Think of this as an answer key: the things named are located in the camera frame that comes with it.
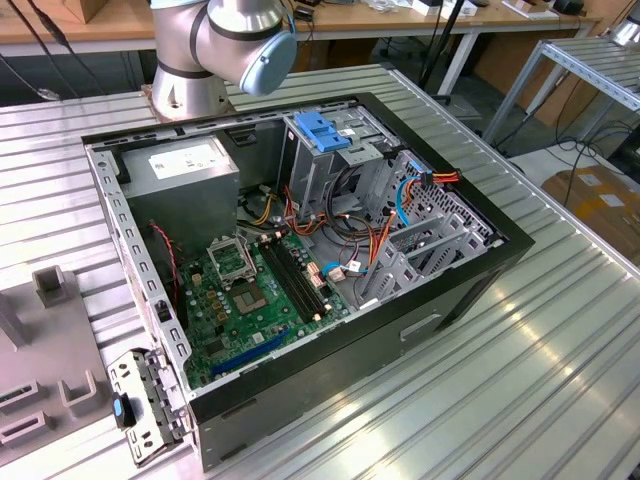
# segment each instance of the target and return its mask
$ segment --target red cable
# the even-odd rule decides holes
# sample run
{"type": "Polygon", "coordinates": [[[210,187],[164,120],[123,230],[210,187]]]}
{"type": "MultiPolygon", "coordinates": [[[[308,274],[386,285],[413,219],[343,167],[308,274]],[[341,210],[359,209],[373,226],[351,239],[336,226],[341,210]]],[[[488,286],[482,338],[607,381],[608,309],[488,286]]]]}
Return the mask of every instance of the red cable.
{"type": "Polygon", "coordinates": [[[151,223],[150,225],[162,236],[164,243],[167,245],[167,250],[169,250],[169,255],[171,256],[171,273],[173,274],[173,308],[178,308],[178,267],[176,267],[176,257],[173,254],[171,240],[169,240],[167,234],[164,233],[164,230],[155,223],[151,223]]]}

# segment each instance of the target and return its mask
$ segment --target wooden table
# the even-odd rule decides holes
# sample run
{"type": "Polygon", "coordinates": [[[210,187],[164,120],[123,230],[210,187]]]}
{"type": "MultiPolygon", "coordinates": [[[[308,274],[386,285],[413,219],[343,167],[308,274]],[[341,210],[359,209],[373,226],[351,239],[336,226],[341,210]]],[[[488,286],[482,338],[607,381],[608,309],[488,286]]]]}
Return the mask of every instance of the wooden table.
{"type": "MultiPolygon", "coordinates": [[[[34,15],[28,15],[43,38],[51,40],[34,15]]],[[[492,32],[532,30],[577,30],[576,37],[585,37],[599,21],[597,17],[562,15],[553,20],[529,20],[492,0],[489,7],[481,8],[474,17],[460,17],[453,34],[463,39],[451,62],[439,94],[453,89],[478,35],[492,32]]],[[[314,40],[346,38],[382,38],[430,35],[436,23],[435,15],[423,16],[414,10],[400,8],[396,12],[378,13],[363,3],[356,5],[329,5],[316,7],[314,40]]],[[[440,22],[438,32],[446,20],[440,22]]],[[[309,27],[298,22],[298,39],[307,40],[309,27]]],[[[151,10],[146,0],[110,0],[88,25],[59,22],[76,52],[113,52],[147,50],[155,48],[151,10]]],[[[66,53],[57,45],[54,53],[66,53]]],[[[0,6],[0,53],[5,56],[41,55],[28,30],[5,4],[0,6]]]]}

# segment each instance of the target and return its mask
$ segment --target ram slot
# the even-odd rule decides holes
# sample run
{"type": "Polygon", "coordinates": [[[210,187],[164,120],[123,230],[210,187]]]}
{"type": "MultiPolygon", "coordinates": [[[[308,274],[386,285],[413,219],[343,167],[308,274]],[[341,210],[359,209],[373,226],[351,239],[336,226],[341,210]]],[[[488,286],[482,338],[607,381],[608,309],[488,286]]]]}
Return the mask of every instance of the ram slot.
{"type": "Polygon", "coordinates": [[[310,323],[315,315],[322,317],[324,305],[288,250],[279,242],[260,245],[259,250],[302,321],[310,323]]]}

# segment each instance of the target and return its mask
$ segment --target metal table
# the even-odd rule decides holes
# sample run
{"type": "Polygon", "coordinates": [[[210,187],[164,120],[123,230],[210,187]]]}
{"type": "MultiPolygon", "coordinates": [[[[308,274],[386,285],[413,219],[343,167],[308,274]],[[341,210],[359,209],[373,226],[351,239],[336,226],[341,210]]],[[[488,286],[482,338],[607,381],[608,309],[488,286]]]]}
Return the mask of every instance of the metal table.
{"type": "MultiPolygon", "coordinates": [[[[232,457],[215,478],[613,476],[640,459],[640,272],[397,71],[290,75],[238,110],[371,91],[462,169],[536,244],[448,330],[232,457]]],[[[0,110],[0,285],[78,275],[105,362],[147,338],[79,136],[151,124],[142,95],[0,110]]],[[[184,445],[137,471],[107,417],[2,478],[200,478],[184,445]]]]}
{"type": "Polygon", "coordinates": [[[566,40],[542,40],[538,43],[529,60],[522,68],[520,75],[496,112],[493,120],[483,135],[487,143],[491,143],[500,131],[509,111],[527,86],[527,83],[540,60],[550,58],[557,63],[536,97],[529,105],[528,112],[533,111],[545,100],[556,84],[563,70],[567,70],[585,82],[605,93],[611,98],[610,103],[596,115],[580,135],[581,139],[602,119],[614,101],[619,102],[632,111],[640,109],[640,52],[632,52],[614,45],[606,38],[593,37],[566,40]]]}

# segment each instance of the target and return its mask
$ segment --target side panel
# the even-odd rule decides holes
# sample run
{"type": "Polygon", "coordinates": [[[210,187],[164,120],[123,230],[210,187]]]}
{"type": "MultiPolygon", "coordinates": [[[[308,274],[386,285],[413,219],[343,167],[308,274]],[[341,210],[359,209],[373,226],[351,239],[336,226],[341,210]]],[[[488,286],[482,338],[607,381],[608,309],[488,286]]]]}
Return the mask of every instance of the side panel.
{"type": "Polygon", "coordinates": [[[198,426],[208,470],[296,420],[431,337],[475,302],[503,268],[484,272],[198,426]]]}

